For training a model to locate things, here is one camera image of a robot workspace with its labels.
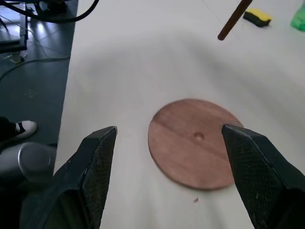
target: metal frame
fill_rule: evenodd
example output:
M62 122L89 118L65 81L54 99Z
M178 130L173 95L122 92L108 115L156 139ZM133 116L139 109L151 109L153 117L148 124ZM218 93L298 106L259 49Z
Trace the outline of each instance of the metal frame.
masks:
M13 2L13 5L19 4L22 10L26 10L26 3ZM28 40L28 17L20 14L20 39L0 42L0 53L19 52L27 50Z

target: small hole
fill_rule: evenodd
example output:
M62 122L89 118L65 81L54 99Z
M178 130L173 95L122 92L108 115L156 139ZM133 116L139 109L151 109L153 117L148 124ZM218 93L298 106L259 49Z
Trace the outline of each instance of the small hole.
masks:
M200 133L200 132L196 132L194 134L194 137L198 140L198 141L202 141L204 139L204 135L203 133Z

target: green plastic bag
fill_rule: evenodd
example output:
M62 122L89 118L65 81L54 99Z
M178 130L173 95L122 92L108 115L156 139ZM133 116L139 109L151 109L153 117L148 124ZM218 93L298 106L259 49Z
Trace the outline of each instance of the green plastic bag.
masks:
M305 4L295 13L290 25L299 31L305 31Z

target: black cable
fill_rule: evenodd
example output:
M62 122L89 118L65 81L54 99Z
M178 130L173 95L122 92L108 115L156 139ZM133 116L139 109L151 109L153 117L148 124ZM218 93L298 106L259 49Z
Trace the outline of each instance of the black cable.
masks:
M57 23L57 24L72 23L72 22L76 22L76 21L80 21L80 20L84 19L95 9L97 3L99 3L99 0L94 0L93 4L90 6L90 8L80 16L77 16L74 18L68 18L68 19L50 19L47 17L43 17L43 16L35 15L33 13L26 12L25 10L21 10L21 9L7 3L5 0L0 0L0 5L6 6L7 8L9 8L17 13L20 13L22 15L25 15L27 17L31 17L31 18L34 18L34 19L37 19L40 21L46 21L46 22Z
M8 75L10 72L12 72L13 70L15 70L16 68L19 68L25 64L28 64L28 63L33 63L33 62L53 62L53 61L64 61L64 60L68 60L70 59L70 57L60 57L60 58L47 58L47 59L37 59L37 60L31 60L31 61L26 61L26 62L23 62L21 64L18 64L17 66L11 68L11 69L8 69L5 73L3 73L2 75L0 75L0 81L6 76Z

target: gray floor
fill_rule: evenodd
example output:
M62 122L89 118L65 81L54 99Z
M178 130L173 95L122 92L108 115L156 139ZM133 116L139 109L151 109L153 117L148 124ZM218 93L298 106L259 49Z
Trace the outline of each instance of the gray floor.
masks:
M69 17L76 15L77 2L71 0L68 5ZM4 7L0 7L0 15L12 21L18 20L16 13ZM19 35L19 28L10 22L7 23L10 33L0 27L0 39L6 39L7 35L12 39ZM70 56L74 24L31 21L29 29L33 31L50 58ZM7 56L7 53L0 54L0 76L16 66L5 59ZM47 57L29 33L25 61L42 58ZM69 61L29 63L15 69L0 81L0 116L14 122L32 120L38 124L38 132L27 141L57 143L68 69Z

